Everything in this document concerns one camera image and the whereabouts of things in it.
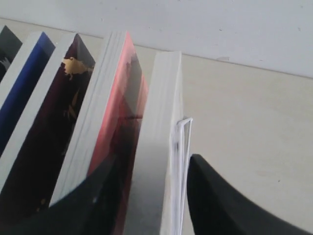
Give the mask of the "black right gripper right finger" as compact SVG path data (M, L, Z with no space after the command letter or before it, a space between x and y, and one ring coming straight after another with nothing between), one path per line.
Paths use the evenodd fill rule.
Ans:
M200 154L190 158L187 199L197 235L308 234L250 201Z

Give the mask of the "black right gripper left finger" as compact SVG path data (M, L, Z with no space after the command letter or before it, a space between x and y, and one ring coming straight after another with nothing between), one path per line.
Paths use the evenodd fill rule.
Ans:
M49 209L6 229L3 235L121 235L132 159L105 159L75 190Z

